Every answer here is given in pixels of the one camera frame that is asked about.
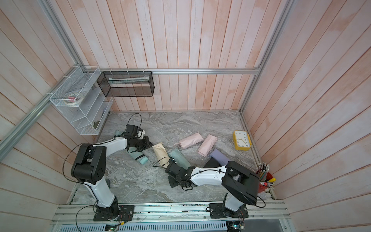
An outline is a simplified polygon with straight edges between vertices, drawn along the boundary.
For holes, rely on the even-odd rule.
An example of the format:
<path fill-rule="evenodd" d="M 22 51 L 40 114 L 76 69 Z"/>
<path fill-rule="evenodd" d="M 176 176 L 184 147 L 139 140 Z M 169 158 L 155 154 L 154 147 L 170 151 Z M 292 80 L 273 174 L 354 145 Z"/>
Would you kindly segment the mint green umbrella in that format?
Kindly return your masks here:
<path fill-rule="evenodd" d="M 123 137 L 123 132 L 124 131 L 120 131 L 120 130 L 116 130 L 115 131 L 115 138 L 124 138 Z M 139 162 L 140 164 L 144 165 L 146 164 L 149 159 L 148 157 L 142 152 L 138 152 L 138 151 L 135 151 L 135 152 L 127 152 L 134 160 L 136 160 L 137 162 Z"/>

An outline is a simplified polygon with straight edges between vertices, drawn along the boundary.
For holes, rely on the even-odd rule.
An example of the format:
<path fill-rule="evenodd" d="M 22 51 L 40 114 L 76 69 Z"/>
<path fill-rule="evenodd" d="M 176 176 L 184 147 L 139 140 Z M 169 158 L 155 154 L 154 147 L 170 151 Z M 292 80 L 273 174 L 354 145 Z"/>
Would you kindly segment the mint green sleeve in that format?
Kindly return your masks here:
<path fill-rule="evenodd" d="M 185 156 L 178 150 L 174 149 L 169 153 L 169 156 L 174 159 L 176 164 L 184 169 L 191 166 L 190 162 L 185 158 Z"/>

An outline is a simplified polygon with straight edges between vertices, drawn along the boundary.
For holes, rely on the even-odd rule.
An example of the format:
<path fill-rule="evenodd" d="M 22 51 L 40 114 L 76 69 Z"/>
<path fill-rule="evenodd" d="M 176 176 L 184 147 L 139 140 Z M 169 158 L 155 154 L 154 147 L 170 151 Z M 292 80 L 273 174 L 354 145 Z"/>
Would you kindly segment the beige umbrella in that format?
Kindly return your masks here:
<path fill-rule="evenodd" d="M 153 165 L 153 167 L 161 167 L 166 169 L 169 165 L 170 156 L 168 155 L 165 147 L 163 146 L 163 143 L 160 142 L 156 145 L 153 145 L 152 148 L 158 159 L 158 161 Z"/>

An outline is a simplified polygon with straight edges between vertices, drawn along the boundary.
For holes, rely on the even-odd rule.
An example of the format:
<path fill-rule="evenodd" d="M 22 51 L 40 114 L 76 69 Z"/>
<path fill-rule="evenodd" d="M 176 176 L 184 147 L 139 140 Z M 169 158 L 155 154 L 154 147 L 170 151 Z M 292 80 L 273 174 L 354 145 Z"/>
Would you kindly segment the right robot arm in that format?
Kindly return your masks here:
<path fill-rule="evenodd" d="M 170 177 L 171 187 L 180 186 L 185 191 L 203 185 L 223 186 L 228 191 L 223 202 L 208 206 L 212 218 L 231 218 L 242 213 L 246 205 L 257 206 L 258 175 L 234 161 L 214 168 L 185 169 L 171 159 L 165 173 Z"/>

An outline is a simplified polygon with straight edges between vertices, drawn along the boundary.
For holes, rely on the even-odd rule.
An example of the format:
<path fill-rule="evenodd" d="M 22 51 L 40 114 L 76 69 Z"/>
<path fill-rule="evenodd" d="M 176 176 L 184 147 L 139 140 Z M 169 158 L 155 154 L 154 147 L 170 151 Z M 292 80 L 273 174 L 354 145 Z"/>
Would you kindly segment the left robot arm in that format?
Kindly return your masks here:
<path fill-rule="evenodd" d="M 134 148 L 136 152 L 142 152 L 152 146 L 143 129 L 128 124 L 123 133 L 111 140 L 99 144 L 82 144 L 72 165 L 71 175 L 87 186 L 97 201 L 98 212 L 116 217 L 120 208 L 104 177 L 106 158 L 121 150 Z"/>

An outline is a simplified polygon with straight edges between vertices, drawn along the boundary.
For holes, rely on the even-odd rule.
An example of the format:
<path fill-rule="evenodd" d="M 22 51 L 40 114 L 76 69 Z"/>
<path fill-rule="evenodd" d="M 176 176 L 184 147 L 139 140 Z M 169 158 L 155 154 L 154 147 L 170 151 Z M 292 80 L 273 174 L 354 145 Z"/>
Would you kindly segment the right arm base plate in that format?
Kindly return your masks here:
<path fill-rule="evenodd" d="M 227 209 L 223 203 L 212 203 L 206 208 L 211 218 L 248 218 L 248 211 L 245 205 L 242 205 L 237 211 Z"/>

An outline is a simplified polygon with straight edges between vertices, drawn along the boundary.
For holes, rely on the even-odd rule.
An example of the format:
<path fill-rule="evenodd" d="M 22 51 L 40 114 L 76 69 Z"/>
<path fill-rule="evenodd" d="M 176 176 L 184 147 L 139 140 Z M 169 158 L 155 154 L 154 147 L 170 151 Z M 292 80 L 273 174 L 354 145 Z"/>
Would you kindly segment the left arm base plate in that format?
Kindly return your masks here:
<path fill-rule="evenodd" d="M 134 205 L 117 205 L 108 208 L 96 207 L 93 221 L 130 221 L 134 213 Z"/>

